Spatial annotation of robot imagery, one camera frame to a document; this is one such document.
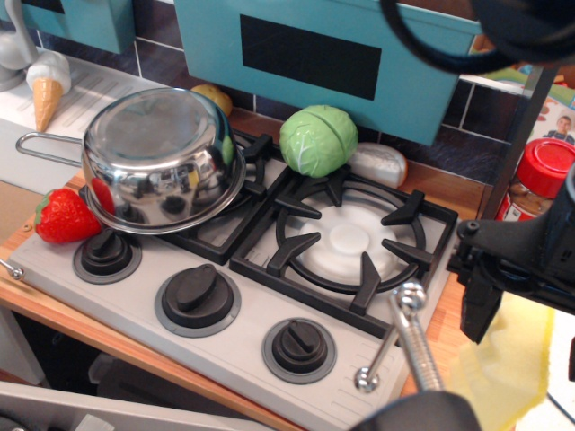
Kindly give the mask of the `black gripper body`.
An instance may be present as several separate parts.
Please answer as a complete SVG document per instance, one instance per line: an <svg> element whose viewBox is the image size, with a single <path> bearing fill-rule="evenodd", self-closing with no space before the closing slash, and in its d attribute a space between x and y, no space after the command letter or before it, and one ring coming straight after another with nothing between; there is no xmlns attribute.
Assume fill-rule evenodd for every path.
<svg viewBox="0 0 575 431"><path fill-rule="evenodd" d="M463 221L448 268L499 276L504 292L574 313L574 169L552 207L528 221Z"/></svg>

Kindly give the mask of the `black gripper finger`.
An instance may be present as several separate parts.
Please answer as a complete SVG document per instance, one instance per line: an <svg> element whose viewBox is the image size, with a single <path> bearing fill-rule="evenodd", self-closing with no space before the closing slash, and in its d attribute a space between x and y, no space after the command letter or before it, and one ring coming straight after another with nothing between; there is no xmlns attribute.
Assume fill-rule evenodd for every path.
<svg viewBox="0 0 575 431"><path fill-rule="evenodd" d="M500 277L474 271L460 274L458 283L464 286L460 329L472 342L480 344L500 308Z"/></svg>

